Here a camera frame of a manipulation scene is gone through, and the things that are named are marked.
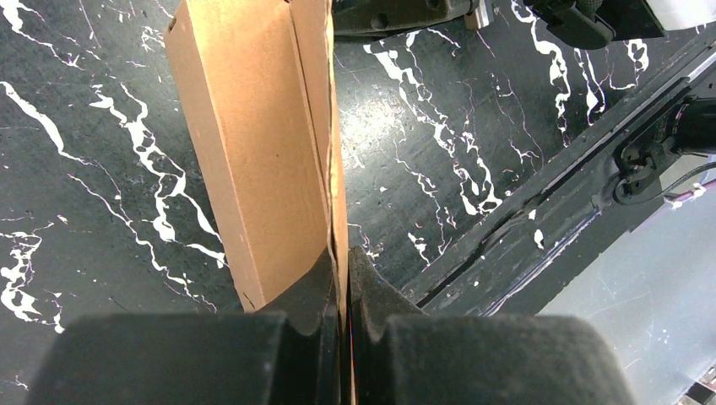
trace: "cardboard box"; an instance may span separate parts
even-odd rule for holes
[[[166,52],[236,291],[254,311],[348,231],[330,0],[183,0]]]

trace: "white object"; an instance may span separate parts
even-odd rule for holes
[[[716,21],[716,0],[647,0],[647,3],[667,31]]]
[[[541,250],[545,249],[545,245],[542,243],[545,240],[545,236],[542,235],[542,231],[537,229],[534,232],[534,243],[537,244],[537,247],[539,247]]]

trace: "black cable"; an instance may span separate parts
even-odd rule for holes
[[[700,174],[702,174],[704,171],[709,171],[709,170],[711,170],[711,169],[716,169],[716,162],[707,163],[707,164],[705,164],[705,165],[698,166],[696,169],[691,170],[691,171],[689,171],[688,173],[686,173],[685,175],[683,175],[682,177],[680,177],[679,180],[674,181],[673,183],[671,183],[670,186],[666,187],[666,188],[665,188],[662,192],[660,192],[659,194],[657,194],[657,195],[655,195],[655,196],[653,196],[653,197],[651,197],[651,198],[648,198],[648,199],[646,199],[646,200],[640,200],[640,201],[623,201],[623,200],[621,199],[621,197],[619,196],[619,192],[618,192],[619,186],[621,185],[621,182],[619,181],[619,182],[616,183],[616,186],[614,187],[614,193],[613,193],[613,194],[614,194],[614,201],[616,201],[616,203],[618,203],[619,205],[625,205],[625,206],[648,203],[648,202],[653,201],[653,200],[655,200],[655,199],[657,199],[657,198],[659,198],[659,197],[663,197],[665,194],[667,194],[667,193],[673,191],[673,190],[674,190],[675,188],[677,188],[678,186],[680,186],[680,185],[684,184],[685,182],[687,182],[687,181],[688,181],[689,179],[691,179],[693,176],[700,175]]]
[[[693,153],[693,152],[686,153],[686,154],[688,154],[689,156],[698,156],[699,158],[704,158],[704,159],[709,158],[709,156],[707,154],[697,154],[697,153]]]

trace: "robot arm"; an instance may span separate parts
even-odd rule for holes
[[[494,19],[493,0],[335,0],[338,37],[385,38],[465,17],[478,30]],[[716,0],[524,0],[569,46],[599,49],[612,41],[664,36],[716,20]]]

